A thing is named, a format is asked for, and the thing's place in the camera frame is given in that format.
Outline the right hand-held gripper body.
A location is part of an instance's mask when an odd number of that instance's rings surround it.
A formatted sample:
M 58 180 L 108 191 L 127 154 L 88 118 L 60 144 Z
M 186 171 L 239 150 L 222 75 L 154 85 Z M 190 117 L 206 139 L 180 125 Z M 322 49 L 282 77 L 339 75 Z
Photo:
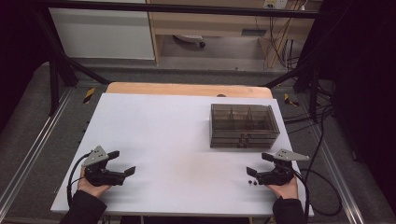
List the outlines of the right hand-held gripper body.
M 259 185 L 282 186 L 289 183 L 294 177 L 293 161 L 308 161 L 309 157 L 287 149 L 280 149 L 274 155 L 271 163 L 275 166 L 272 171 L 257 173 L 255 177 Z

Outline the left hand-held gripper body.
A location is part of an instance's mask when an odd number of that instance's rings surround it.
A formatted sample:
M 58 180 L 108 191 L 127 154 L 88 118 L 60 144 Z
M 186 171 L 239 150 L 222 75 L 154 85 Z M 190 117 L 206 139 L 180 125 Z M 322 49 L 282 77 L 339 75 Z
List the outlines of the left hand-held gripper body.
M 85 178 L 96 187 L 122 186 L 126 176 L 124 173 L 107 170 L 107 163 L 111 161 L 107 154 L 101 146 L 97 146 L 88 154 L 88 158 L 82 163 Z

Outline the brown transparent drawer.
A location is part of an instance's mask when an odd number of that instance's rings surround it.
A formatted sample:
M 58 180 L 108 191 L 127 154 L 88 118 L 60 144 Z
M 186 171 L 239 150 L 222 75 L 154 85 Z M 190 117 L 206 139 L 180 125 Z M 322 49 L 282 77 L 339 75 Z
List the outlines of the brown transparent drawer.
M 269 148 L 274 144 L 274 141 L 250 141 L 250 140 L 238 140 L 232 139 L 231 141 L 225 141 L 219 139 L 210 143 L 211 147 L 235 147 L 235 148 Z

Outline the brown transparent organizer box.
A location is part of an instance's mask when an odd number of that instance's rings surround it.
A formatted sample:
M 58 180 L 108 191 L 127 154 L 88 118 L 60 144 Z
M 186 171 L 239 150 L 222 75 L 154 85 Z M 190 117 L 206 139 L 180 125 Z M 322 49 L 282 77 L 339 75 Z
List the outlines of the brown transparent organizer box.
M 279 135 L 270 105 L 211 105 L 210 143 L 219 139 L 267 140 L 275 143 Z

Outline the person's right hand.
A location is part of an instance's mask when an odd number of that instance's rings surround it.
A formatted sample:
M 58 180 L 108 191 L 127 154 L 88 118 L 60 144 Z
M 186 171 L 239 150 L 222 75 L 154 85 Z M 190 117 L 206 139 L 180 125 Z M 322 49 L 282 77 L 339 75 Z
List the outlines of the person's right hand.
M 298 199 L 298 184 L 297 178 L 294 177 L 289 183 L 284 184 L 282 186 L 278 185 L 267 185 L 267 188 L 270 189 L 277 198 L 282 199 Z

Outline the yellow black tape strip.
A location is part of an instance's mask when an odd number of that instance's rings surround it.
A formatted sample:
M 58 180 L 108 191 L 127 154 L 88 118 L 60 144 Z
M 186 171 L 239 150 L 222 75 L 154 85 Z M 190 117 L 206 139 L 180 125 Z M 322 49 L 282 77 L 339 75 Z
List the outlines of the yellow black tape strip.
M 300 106 L 298 102 L 293 102 L 287 93 L 284 93 L 284 103 L 287 105 Z
M 90 89 L 87 91 L 87 93 L 86 93 L 86 95 L 85 95 L 85 97 L 84 97 L 84 100 L 83 100 L 83 104 L 88 104 L 88 103 L 89 103 L 89 101 L 91 100 L 91 98 L 92 98 L 92 96 L 93 96 L 95 90 L 96 90 L 96 88 L 90 88 Z

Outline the wooden table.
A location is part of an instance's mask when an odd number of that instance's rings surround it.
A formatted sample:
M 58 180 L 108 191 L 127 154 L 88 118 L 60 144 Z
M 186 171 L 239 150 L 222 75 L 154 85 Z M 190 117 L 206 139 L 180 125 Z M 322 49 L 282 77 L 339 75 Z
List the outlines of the wooden table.
M 113 82 L 106 93 L 192 95 L 272 99 L 270 89 L 241 85 L 199 85 L 175 83 Z

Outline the white cabinet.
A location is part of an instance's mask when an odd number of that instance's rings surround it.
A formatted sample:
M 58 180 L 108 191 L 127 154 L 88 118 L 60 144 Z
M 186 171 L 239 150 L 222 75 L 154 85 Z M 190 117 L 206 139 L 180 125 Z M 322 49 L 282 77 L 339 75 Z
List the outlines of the white cabinet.
M 155 58 L 147 12 L 49 10 L 65 53 L 73 58 Z

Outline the wooden desk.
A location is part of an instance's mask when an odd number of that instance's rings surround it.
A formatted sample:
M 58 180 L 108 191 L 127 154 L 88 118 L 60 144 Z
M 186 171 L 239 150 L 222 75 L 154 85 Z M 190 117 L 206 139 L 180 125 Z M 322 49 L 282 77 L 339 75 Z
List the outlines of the wooden desk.
M 148 4 L 192 5 L 210 7 L 265 7 L 264 0 L 146 0 Z M 288 0 L 284 9 L 316 10 L 320 4 L 314 0 Z M 208 15 L 150 12 L 148 14 L 155 58 L 162 56 L 162 41 L 166 35 L 201 35 L 240 37 L 245 31 L 254 35 L 262 47 L 266 66 L 280 64 L 281 50 L 289 39 L 305 41 L 311 31 L 312 19 L 266 18 L 257 16 Z

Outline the white power strip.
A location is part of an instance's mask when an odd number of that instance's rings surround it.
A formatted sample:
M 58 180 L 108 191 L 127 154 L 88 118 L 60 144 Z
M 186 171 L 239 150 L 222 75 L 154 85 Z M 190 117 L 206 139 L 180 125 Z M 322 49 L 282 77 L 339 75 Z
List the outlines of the white power strip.
M 288 3 L 288 0 L 264 0 L 263 5 L 265 7 L 273 7 L 275 9 L 284 9 Z

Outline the aluminium floor rail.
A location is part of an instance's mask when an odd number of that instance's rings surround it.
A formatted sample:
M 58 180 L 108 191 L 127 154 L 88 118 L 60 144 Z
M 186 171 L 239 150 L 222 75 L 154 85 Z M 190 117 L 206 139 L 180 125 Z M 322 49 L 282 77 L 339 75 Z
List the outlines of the aluminium floor rail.
M 5 218 L 74 92 L 74 88 L 65 89 L 59 100 L 59 107 L 47 118 L 43 128 L 30 146 L 15 175 L 11 178 L 5 191 L 0 195 L 0 220 Z
M 330 148 L 324 138 L 324 125 L 321 123 L 315 124 L 313 121 L 311 121 L 311 124 L 311 131 L 314 134 L 316 140 L 318 141 L 318 148 L 322 154 L 323 162 L 327 168 L 332 183 L 338 190 L 343 209 L 346 213 L 349 223 L 364 224 L 364 218 L 361 214 L 361 210 L 357 206 L 356 201 L 354 200 L 352 193 L 347 185 L 347 182 L 344 179 L 344 176 L 341 173 L 339 167 L 337 166 L 330 151 Z

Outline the black frame strut cluster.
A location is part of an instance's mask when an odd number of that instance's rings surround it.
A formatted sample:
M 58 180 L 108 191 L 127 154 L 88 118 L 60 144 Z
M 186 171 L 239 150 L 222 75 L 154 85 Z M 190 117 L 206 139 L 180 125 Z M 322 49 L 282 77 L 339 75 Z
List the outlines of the black frame strut cluster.
M 295 84 L 293 85 L 295 93 L 301 93 L 304 90 L 310 90 L 308 114 L 314 122 L 317 122 L 317 99 L 319 93 L 319 83 L 318 67 L 314 63 L 302 63 L 285 75 L 264 84 L 264 87 L 272 89 L 278 84 L 281 84 L 293 77 L 297 78 Z

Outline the black upright frame post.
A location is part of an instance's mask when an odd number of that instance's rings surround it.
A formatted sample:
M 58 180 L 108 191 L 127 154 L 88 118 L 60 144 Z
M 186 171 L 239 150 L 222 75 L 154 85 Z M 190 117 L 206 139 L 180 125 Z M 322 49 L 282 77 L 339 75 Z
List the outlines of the black upright frame post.
M 57 63 L 55 61 L 49 62 L 49 78 L 50 78 L 50 112 L 52 116 L 55 114 L 59 106 L 59 82 Z

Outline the black diagonal frame bar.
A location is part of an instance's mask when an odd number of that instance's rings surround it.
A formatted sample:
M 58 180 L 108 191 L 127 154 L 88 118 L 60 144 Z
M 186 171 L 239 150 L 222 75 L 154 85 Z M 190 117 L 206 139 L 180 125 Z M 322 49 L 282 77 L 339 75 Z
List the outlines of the black diagonal frame bar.
M 43 35 L 42 44 L 48 50 L 50 59 L 58 66 L 61 78 L 67 86 L 76 86 L 78 78 L 75 69 L 84 75 L 92 78 L 101 84 L 110 84 L 111 81 L 97 75 L 87 67 L 70 58 L 62 47 L 62 43 L 55 34 L 55 30 L 50 27 L 50 23 L 44 16 L 44 9 L 31 9 L 32 17 L 35 20 L 39 33 Z

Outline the black horizontal frame bar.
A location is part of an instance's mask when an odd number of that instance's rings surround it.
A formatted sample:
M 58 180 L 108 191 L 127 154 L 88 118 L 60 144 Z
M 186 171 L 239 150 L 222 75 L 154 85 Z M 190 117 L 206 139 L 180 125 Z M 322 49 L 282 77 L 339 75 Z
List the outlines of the black horizontal frame bar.
M 296 19 L 316 19 L 325 16 L 325 13 L 319 11 L 257 9 L 257 8 L 241 8 L 241 7 L 208 7 L 208 6 L 190 6 L 190 5 L 139 4 L 139 3 L 117 3 L 117 2 L 95 2 L 95 1 L 72 1 L 72 0 L 33 0 L 32 3 L 36 6 L 41 6 L 41 7 L 89 9 L 89 10 L 258 16 L 258 17 L 296 18 Z

